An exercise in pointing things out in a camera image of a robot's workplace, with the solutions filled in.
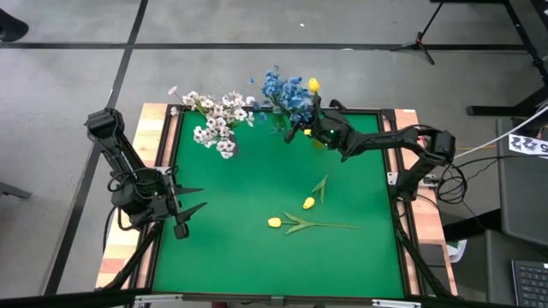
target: sticker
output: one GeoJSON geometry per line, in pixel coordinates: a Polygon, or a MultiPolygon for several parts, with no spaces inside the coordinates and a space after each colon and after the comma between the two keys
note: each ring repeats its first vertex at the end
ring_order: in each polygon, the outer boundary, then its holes
{"type": "Polygon", "coordinates": [[[519,135],[510,134],[508,136],[508,147],[511,151],[516,151],[526,155],[547,155],[546,157],[540,157],[548,159],[548,142],[524,137],[519,135]]]}

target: wooden table edge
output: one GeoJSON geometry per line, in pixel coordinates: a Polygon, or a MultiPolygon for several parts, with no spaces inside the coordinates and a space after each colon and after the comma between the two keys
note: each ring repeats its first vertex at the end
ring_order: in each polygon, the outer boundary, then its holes
{"type": "MultiPolygon", "coordinates": [[[[168,104],[146,103],[143,104],[143,109],[140,114],[139,123],[134,137],[134,148],[139,154],[147,167],[154,167],[158,147],[160,144],[160,135],[164,126],[165,115],[168,104]]],[[[412,124],[418,123],[418,117],[414,110],[395,110],[397,128],[403,128],[412,124]]],[[[164,149],[164,157],[162,157],[161,166],[168,166],[171,145],[175,136],[176,121],[171,121],[168,131],[168,138],[164,149]]],[[[384,119],[384,130],[390,130],[390,123],[384,119]]],[[[390,168],[396,171],[396,154],[394,150],[389,150],[390,168]]],[[[408,150],[402,150],[402,156],[405,168],[410,168],[417,160],[417,156],[408,150]]],[[[428,188],[420,188],[419,194],[431,198],[436,201],[433,190],[428,188]]],[[[450,291],[457,295],[455,277],[449,260],[449,253],[445,245],[444,231],[439,216],[438,208],[434,207],[428,201],[417,198],[412,202],[414,222],[416,233],[420,244],[436,244],[441,245],[444,252],[445,265],[450,280],[450,291]]],[[[402,211],[403,204],[398,203],[398,209],[402,211]]],[[[127,217],[122,214],[122,220],[127,221],[127,217]]],[[[407,221],[402,218],[403,226],[407,231],[407,221]]],[[[122,269],[123,265],[129,260],[131,254],[137,246],[138,239],[137,231],[124,232],[120,230],[116,223],[116,216],[110,225],[106,249],[104,251],[101,267],[96,280],[96,287],[103,287],[114,278],[116,273],[122,269]]],[[[409,286],[412,294],[419,293],[419,285],[415,273],[414,262],[411,257],[405,252],[406,265],[408,267],[409,286]]],[[[148,261],[150,260],[151,249],[147,251],[143,257],[143,262],[139,270],[137,287],[145,286],[146,272],[148,270],[148,261]]]]}

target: green mat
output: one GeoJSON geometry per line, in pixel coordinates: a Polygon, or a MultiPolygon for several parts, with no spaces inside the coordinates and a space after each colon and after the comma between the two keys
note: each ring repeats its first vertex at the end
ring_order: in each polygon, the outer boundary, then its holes
{"type": "MultiPolygon", "coordinates": [[[[375,115],[348,115],[361,132],[377,132],[375,115]]],[[[402,298],[381,151],[340,163],[337,151],[313,146],[298,133],[290,145],[271,134],[270,122],[235,130],[240,152],[221,158],[193,141],[203,126],[184,116],[176,154],[177,183],[203,187],[181,196],[183,208],[208,202],[188,223],[190,237],[177,240],[166,222],[158,253],[154,292],[232,293],[402,298]],[[326,174],[325,204],[302,204],[326,174]],[[343,223],[359,229],[291,226],[267,220],[290,214],[310,222],[343,223]]]]}

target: flower bouquet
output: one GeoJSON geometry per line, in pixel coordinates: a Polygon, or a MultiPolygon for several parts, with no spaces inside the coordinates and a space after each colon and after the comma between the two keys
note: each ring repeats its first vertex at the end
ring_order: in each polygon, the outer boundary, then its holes
{"type": "MultiPolygon", "coordinates": [[[[194,129],[194,141],[206,148],[216,145],[223,158],[233,157],[237,153],[234,129],[243,122],[247,122],[250,127],[253,126],[253,112],[247,112],[243,107],[253,104],[255,98],[247,97],[244,101],[240,93],[232,91],[222,96],[219,101],[212,96],[202,96],[194,91],[181,97],[176,90],[176,86],[172,87],[169,95],[175,94],[183,106],[198,111],[205,121],[204,127],[197,126],[194,129]]],[[[179,108],[171,108],[173,116],[178,113],[179,108]]]]}
{"type": "MultiPolygon", "coordinates": [[[[254,84],[253,78],[248,83],[254,84]]],[[[301,122],[310,122],[313,118],[312,95],[301,84],[302,77],[292,77],[288,80],[279,74],[279,67],[266,72],[265,83],[261,92],[265,95],[265,101],[253,103],[253,109],[259,111],[263,107],[272,107],[272,132],[281,133],[288,129],[286,117],[291,125],[301,122]]],[[[265,113],[260,113],[260,119],[266,118],[265,113]]]]}

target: concrete floor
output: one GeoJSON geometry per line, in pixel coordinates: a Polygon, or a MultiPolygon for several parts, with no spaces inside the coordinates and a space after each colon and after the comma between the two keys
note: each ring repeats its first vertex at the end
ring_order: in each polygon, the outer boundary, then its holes
{"type": "MultiPolygon", "coordinates": [[[[139,4],[0,0],[0,8],[30,25],[22,42],[50,43],[125,43],[139,4]]],[[[548,39],[538,16],[529,2],[513,4],[543,56],[548,39]]],[[[148,3],[137,42],[395,44],[412,39],[435,8],[424,0],[155,0],[148,3]]],[[[446,4],[425,42],[519,44],[520,39],[501,5],[446,4]]],[[[0,198],[0,277],[9,277],[0,282],[1,298],[41,290],[91,149],[83,123],[106,105],[122,52],[0,48],[0,181],[33,191],[26,201],[0,198]]],[[[258,96],[247,78],[278,65],[287,75],[318,78],[325,98],[352,107],[416,109],[422,123],[450,130],[459,146],[474,146],[494,137],[495,119],[468,117],[465,106],[513,105],[542,84],[524,52],[433,51],[432,56],[435,66],[413,51],[134,50],[116,107],[131,140],[141,105],[170,102],[173,85],[181,92],[237,89],[258,96]]],[[[109,171],[101,158],[62,293],[94,286],[110,208],[109,171]]],[[[470,183],[467,203],[476,214],[499,206],[496,168],[470,183]]],[[[440,206],[444,217],[471,215],[460,205],[440,206]]]]}

